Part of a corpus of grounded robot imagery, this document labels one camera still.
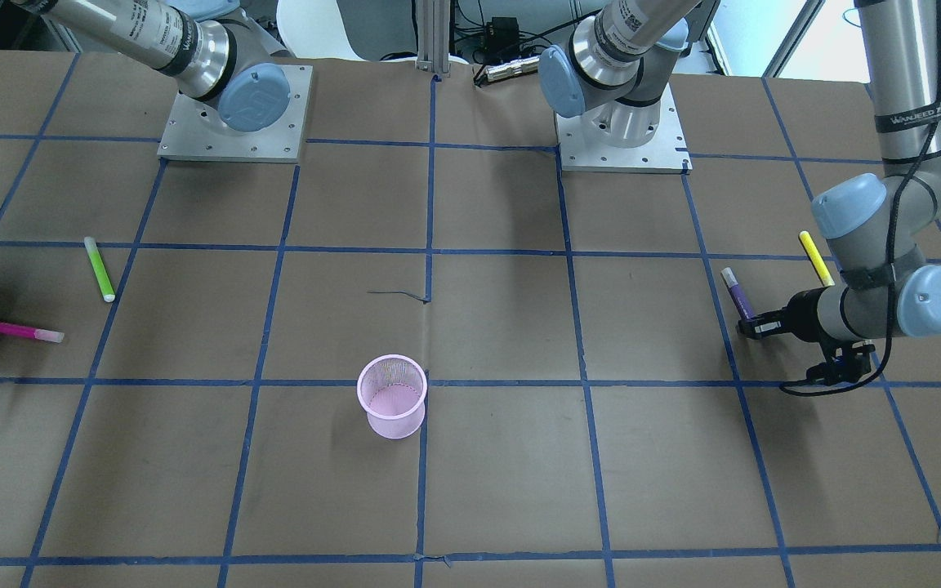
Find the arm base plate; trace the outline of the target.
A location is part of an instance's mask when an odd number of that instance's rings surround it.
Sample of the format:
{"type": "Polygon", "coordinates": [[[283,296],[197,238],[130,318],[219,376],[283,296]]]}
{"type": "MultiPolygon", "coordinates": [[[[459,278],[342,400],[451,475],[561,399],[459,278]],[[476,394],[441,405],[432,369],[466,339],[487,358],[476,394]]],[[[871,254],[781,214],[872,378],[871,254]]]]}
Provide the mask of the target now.
{"type": "Polygon", "coordinates": [[[658,103],[601,105],[577,117],[554,115],[561,166],[571,172],[688,174],[693,163],[670,85],[658,103]]]}
{"type": "Polygon", "coordinates": [[[209,105],[179,94],[162,131],[158,156],[184,163],[298,164],[304,145],[314,68],[279,65],[290,92],[281,116],[258,131],[229,127],[209,105]]]}

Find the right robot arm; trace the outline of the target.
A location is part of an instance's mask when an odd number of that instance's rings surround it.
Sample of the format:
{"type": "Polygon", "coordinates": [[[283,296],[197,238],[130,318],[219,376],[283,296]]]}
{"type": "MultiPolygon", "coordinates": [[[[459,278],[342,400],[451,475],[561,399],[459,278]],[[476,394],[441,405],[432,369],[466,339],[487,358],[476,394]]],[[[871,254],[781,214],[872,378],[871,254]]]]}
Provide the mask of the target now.
{"type": "Polygon", "coordinates": [[[107,48],[0,50],[0,351],[90,360],[128,301],[137,254],[198,249],[269,268],[270,237],[146,237],[161,189],[225,196],[267,189],[283,212],[300,168],[309,65],[236,1],[198,19],[179,1],[16,1],[107,48]]]}

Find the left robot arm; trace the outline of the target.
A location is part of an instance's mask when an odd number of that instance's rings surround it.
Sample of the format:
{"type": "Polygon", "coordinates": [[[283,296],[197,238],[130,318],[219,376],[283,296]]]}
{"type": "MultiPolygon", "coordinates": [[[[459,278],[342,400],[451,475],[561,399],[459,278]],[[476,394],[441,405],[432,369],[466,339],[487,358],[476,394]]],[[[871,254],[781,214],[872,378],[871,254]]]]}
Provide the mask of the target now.
{"type": "MultiPolygon", "coordinates": [[[[542,93],[573,118],[658,103],[680,52],[692,1],[612,1],[563,45],[539,57],[542,93]]],[[[941,1],[858,1],[884,175],[858,175],[811,204],[841,266],[841,283],[795,294],[784,308],[743,318],[740,334],[791,334],[820,345],[823,361],[779,388],[825,397],[873,382],[896,337],[941,335],[941,265],[915,235],[941,217],[941,1]]]]}

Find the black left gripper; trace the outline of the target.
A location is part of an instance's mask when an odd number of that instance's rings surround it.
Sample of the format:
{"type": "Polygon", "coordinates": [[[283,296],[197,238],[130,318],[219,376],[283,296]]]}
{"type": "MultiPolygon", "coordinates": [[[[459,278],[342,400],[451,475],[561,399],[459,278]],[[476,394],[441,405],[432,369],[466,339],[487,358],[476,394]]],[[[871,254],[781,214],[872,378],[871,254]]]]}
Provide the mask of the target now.
{"type": "Polygon", "coordinates": [[[789,381],[791,385],[865,385],[871,380],[871,354],[876,347],[855,334],[834,334],[831,327],[823,327],[820,301],[825,291],[822,287],[799,292],[779,310],[740,318],[737,331],[752,340],[791,334],[818,344],[823,361],[810,366],[803,379],[789,381]]]}

